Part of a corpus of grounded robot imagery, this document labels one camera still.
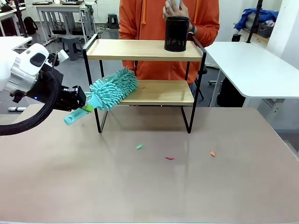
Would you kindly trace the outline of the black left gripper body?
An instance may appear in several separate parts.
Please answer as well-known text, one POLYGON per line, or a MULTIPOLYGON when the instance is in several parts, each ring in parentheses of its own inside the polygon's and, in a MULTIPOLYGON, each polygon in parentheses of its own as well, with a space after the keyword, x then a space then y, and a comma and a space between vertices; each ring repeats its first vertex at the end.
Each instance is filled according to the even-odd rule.
POLYGON ((55 105, 56 110, 72 111, 78 108, 78 86, 69 88, 67 86, 61 86, 60 95, 55 105))

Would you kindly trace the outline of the person left hand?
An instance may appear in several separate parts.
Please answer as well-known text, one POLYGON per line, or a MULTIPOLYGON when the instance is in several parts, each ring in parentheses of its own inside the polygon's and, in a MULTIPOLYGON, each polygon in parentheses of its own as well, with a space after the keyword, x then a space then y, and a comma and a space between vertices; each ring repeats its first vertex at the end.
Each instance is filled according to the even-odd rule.
POLYGON ((167 0, 165 6, 163 7, 163 19, 166 20, 171 16, 182 16, 189 18, 188 8, 185 6, 183 1, 177 4, 176 0, 167 0))

